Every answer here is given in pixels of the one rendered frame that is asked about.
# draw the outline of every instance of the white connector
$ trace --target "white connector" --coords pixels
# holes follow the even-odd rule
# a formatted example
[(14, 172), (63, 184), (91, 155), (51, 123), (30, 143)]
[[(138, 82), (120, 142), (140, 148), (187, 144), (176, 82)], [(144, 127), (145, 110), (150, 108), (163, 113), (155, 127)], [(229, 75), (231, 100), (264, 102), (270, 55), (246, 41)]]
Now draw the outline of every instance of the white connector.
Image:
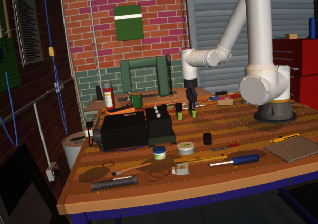
[(58, 167), (57, 167), (57, 163), (56, 162), (51, 162), (51, 167), (48, 167), (47, 169), (46, 169), (46, 176), (48, 177), (48, 179), (49, 179), (49, 181), (51, 182), (51, 181), (54, 181), (55, 180), (55, 176), (54, 176), (54, 170), (55, 169), (58, 169)]
[(64, 88), (64, 84), (62, 80), (59, 81), (59, 85), (60, 85), (60, 89), (59, 89), (59, 92), (60, 92)]
[[(94, 123), (94, 126), (93, 128), (89, 130), (90, 137), (93, 137), (93, 130), (97, 128), (99, 120), (100, 120), (100, 116), (98, 114), (95, 114), (92, 116), (90, 121)], [(85, 136), (88, 137), (87, 129), (85, 130)]]

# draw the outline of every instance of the back table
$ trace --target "back table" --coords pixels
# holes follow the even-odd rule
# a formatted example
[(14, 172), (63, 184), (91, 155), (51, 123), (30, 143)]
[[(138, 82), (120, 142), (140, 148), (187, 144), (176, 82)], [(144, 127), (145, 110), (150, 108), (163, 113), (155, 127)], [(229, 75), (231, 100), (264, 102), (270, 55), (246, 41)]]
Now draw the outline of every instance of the back table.
[[(182, 120), (178, 120), (175, 113), (170, 113), (177, 143), (195, 143), (192, 157), (217, 153), (228, 156), (218, 161), (188, 163), (189, 175), (176, 176), (171, 173), (172, 168), (176, 167), (174, 159), (181, 158), (176, 145), (161, 144), (166, 146), (167, 158), (157, 161), (149, 147), (102, 152), (97, 144), (90, 148), (86, 139), (58, 200), (59, 213), (71, 214), (74, 224), (90, 223), (90, 220), (209, 204), (318, 178), (317, 154), (287, 163), (263, 149), (272, 144), (271, 139), (291, 133), (299, 133), (317, 142), (318, 111), (291, 100), (297, 120), (288, 124), (268, 124), (253, 118), (258, 107), (241, 104), (241, 100), (241, 97), (236, 97), (232, 106), (217, 106), (217, 101), (209, 101), (208, 96), (200, 97), (198, 101), (206, 106), (196, 109), (196, 118), (191, 118), (187, 110), (183, 111)], [(144, 105), (145, 108), (151, 106), (153, 103)], [(103, 110), (99, 113), (101, 127)], [(213, 143), (210, 146), (203, 144), (205, 132), (212, 134)], [(240, 146), (217, 152), (210, 150), (233, 143)], [(208, 166), (248, 154), (258, 154), (259, 161), (238, 166)], [(116, 176), (137, 175), (138, 184), (91, 191), (91, 182), (113, 179), (111, 173), (115, 170), (148, 162), (151, 165)]]

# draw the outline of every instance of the gray floor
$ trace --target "gray floor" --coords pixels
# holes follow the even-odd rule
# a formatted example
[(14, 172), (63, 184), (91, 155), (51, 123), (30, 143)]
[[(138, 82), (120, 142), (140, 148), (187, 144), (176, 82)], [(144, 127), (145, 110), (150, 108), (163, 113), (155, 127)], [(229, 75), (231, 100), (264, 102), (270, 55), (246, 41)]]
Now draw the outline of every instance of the gray floor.
[[(123, 217), (121, 224), (306, 224), (277, 190), (172, 211)], [(115, 224), (115, 219), (92, 224)]]

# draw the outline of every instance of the trash can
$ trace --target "trash can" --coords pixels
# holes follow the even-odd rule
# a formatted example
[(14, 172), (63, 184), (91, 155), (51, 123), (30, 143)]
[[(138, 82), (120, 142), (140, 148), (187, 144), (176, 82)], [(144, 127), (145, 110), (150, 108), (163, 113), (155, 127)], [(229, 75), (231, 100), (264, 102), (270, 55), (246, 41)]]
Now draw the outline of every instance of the trash can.
[(74, 143), (74, 142), (77, 143), (77, 141), (80, 141), (80, 140), (76, 140), (76, 141), (70, 141), (70, 140), (73, 138), (82, 137), (82, 136), (85, 136), (84, 131), (71, 134), (62, 141), (62, 145), (65, 151), (66, 159), (70, 167), (70, 170), (72, 170), (75, 160), (78, 156), (78, 153), (81, 150), (83, 145), (83, 142), (80, 142), (78, 144)]

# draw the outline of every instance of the white jar with blue lid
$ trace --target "white jar with blue lid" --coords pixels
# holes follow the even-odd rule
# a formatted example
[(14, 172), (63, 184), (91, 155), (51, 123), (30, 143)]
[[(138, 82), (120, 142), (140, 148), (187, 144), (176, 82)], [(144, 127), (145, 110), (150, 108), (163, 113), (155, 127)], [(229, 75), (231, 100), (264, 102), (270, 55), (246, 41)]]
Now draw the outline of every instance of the white jar with blue lid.
[(158, 161), (165, 159), (166, 156), (166, 147), (164, 146), (156, 146), (152, 149), (154, 158)]

